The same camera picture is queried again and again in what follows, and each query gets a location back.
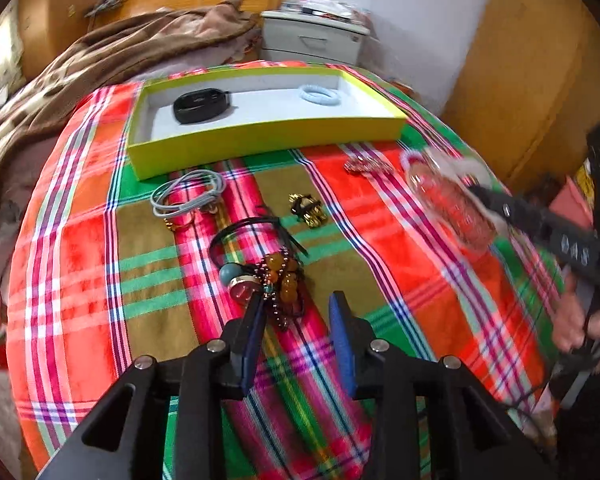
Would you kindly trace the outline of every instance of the turquoise bead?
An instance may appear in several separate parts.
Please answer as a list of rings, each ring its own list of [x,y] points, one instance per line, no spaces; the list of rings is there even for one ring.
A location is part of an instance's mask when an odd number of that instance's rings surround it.
[[[224,264],[220,269],[220,282],[229,286],[232,279],[244,274],[242,267],[238,264]]]

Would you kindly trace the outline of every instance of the brown cabinet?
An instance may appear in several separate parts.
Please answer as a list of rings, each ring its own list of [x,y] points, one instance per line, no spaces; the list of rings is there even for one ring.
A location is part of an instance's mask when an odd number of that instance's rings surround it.
[[[24,46],[22,72],[27,80],[87,32],[84,12],[97,0],[18,0],[18,22]]]
[[[600,27],[581,0],[490,0],[442,115],[513,191],[573,173],[600,121]]]

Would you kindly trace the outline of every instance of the metal screw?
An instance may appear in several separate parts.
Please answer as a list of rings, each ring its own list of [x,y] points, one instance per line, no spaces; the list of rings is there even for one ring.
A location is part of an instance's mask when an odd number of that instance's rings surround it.
[[[206,344],[206,349],[210,352],[221,352],[226,348],[226,343],[222,339],[212,339]]]
[[[154,364],[154,358],[150,355],[141,355],[134,361],[134,366],[138,370],[146,370]]]
[[[370,346],[374,352],[386,352],[389,349],[389,343],[384,339],[374,339]]]
[[[450,370],[458,370],[462,366],[462,362],[455,355],[448,355],[442,359],[442,364]]]

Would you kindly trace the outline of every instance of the brown blanket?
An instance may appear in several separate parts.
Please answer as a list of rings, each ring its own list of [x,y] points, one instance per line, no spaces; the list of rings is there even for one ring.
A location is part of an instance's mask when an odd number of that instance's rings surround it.
[[[18,152],[57,137],[81,99],[165,59],[244,34],[255,20],[240,11],[241,4],[225,0],[214,7],[142,14],[72,44],[0,111],[0,199],[4,175]]]

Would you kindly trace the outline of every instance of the checkered fabric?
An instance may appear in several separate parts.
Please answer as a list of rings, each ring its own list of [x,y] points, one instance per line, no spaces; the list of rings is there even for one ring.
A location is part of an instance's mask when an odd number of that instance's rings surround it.
[[[554,261],[520,234],[498,239],[484,254],[467,251],[427,213],[402,171],[347,175],[349,155],[374,153],[400,168],[406,148],[475,154],[397,89],[338,68],[405,111],[402,139],[213,164],[227,182],[219,213],[196,215],[175,234],[147,201],[168,176],[136,181],[125,154],[141,84],[99,89],[77,109],[33,192],[11,273],[9,368],[39,468],[135,356],[183,356],[241,315],[207,249],[222,227],[253,216],[260,204],[308,249],[310,299],[306,315],[287,332],[266,329],[253,390],[243,402],[224,405],[229,478],[360,476],[373,406],[350,400],[338,383],[327,325],[333,290],[343,290],[355,314],[408,354],[459,356],[497,398],[513,399],[542,380],[555,352],[551,302],[561,283]],[[199,191],[191,186],[180,198]],[[314,230],[297,222],[289,212],[292,192],[319,197],[329,222]],[[252,226],[225,250],[231,260],[252,262],[278,247],[268,226]],[[176,410],[173,399],[165,478],[172,472]],[[427,460],[425,449],[425,474]]]

